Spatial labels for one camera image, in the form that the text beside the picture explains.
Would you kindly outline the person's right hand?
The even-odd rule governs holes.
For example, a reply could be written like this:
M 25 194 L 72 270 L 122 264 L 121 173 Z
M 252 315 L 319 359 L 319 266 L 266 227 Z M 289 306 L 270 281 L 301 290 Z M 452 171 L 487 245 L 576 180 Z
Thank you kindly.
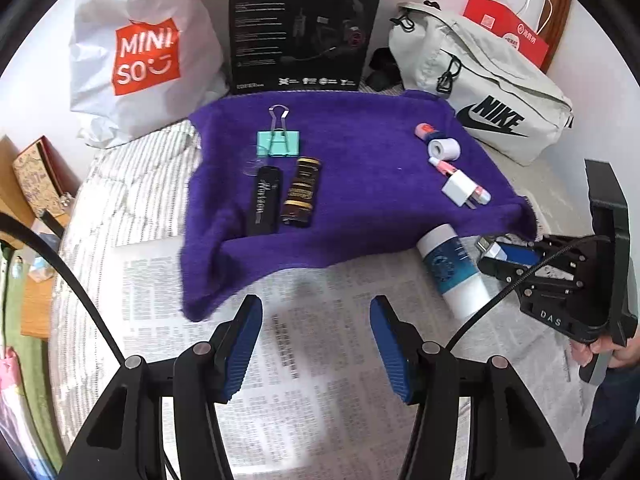
M 587 366 L 595 356 L 611 352 L 609 368 L 634 367 L 640 360 L 639 334 L 629 338 L 624 346 L 616 344 L 610 336 L 602 336 L 592 344 L 570 341 L 570 353 L 576 363 Z

